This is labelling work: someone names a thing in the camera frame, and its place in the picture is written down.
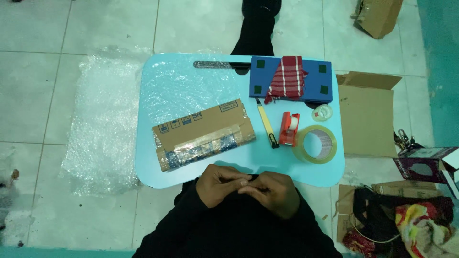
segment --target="clear packing tape roll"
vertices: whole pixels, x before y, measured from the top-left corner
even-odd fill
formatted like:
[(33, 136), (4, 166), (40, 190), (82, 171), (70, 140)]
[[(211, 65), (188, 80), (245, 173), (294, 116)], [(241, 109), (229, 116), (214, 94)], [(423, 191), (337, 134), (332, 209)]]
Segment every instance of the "clear packing tape roll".
[[(304, 138), (308, 133), (316, 135), (322, 144), (320, 153), (315, 157), (309, 155), (304, 148)], [(328, 128), (321, 125), (311, 125), (298, 131), (295, 136), (295, 147), (293, 147), (292, 150), (293, 154), (300, 161), (313, 164), (325, 164), (332, 160), (336, 154), (336, 138)]]

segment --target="hand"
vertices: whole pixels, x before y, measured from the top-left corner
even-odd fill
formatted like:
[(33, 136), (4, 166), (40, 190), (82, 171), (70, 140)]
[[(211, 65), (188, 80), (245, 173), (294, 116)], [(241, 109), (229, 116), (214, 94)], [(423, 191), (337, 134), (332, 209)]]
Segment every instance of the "hand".
[(288, 175), (265, 171), (257, 179), (238, 190), (248, 194), (265, 206), (269, 211), (290, 219), (300, 207), (300, 197), (293, 181)]
[(213, 208), (223, 199), (243, 186), (249, 184), (251, 175), (241, 173), (234, 167), (210, 164), (196, 182), (196, 191), (201, 201)]

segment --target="light blue lap desk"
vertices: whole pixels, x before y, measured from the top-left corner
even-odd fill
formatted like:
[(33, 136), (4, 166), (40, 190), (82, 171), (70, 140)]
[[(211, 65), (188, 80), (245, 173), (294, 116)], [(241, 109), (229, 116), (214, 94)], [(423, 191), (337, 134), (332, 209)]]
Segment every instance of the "light blue lap desk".
[[(333, 116), (325, 122), (312, 120), (312, 109), (303, 102), (277, 101), (263, 105), (279, 136), (282, 114), (300, 113), (298, 129), (320, 124), (330, 129), (337, 140), (335, 157), (328, 163), (316, 165), (295, 158), (289, 146), (272, 149), (254, 98), (249, 98), (250, 72), (238, 75), (233, 69), (198, 69), (193, 61), (250, 62), (251, 56), (201, 55), (166, 53), (152, 56), (142, 71), (139, 117), (135, 153), (135, 170), (140, 181), (153, 188), (166, 188), (193, 180), (208, 164), (235, 166), (242, 172), (259, 174), (275, 171), (308, 185), (330, 187), (338, 183), (344, 172), (344, 150), (338, 86), (333, 72)], [(203, 96), (203, 103), (195, 100)], [(156, 155), (151, 128), (158, 124), (187, 116), (216, 105), (240, 98), (257, 136), (255, 142), (220, 153), (213, 157), (163, 172)]]

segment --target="tape roll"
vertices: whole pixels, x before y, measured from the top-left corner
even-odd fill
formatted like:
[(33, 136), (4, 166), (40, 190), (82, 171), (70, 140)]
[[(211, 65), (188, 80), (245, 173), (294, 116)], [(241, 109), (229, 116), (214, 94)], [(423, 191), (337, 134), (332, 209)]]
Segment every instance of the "tape roll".
[(316, 122), (327, 121), (332, 115), (333, 109), (327, 104), (318, 106), (312, 113), (313, 120)]
[(297, 128), (298, 119), (296, 117), (290, 117), (290, 118), (291, 118), (291, 122), (290, 122), (290, 126), (288, 127), (288, 130), (294, 131)]
[[(320, 153), (315, 157), (309, 155), (304, 148), (304, 138), (308, 133), (316, 135), (322, 144)], [(336, 154), (336, 149), (336, 138), (328, 128), (321, 125), (311, 125), (298, 131), (295, 136), (295, 147), (292, 148), (292, 151), (300, 161), (308, 161), (313, 164), (325, 164), (333, 159)]]

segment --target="red and white striped cloth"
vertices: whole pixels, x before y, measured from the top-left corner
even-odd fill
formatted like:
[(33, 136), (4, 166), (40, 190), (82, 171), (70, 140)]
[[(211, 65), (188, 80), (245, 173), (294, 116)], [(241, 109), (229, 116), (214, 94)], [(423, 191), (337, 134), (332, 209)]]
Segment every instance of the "red and white striped cloth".
[(304, 77), (308, 73), (303, 71), (301, 56), (284, 56), (281, 58), (274, 74), (269, 90), (264, 99), (269, 104), (273, 99), (288, 97), (298, 99), (303, 95)]

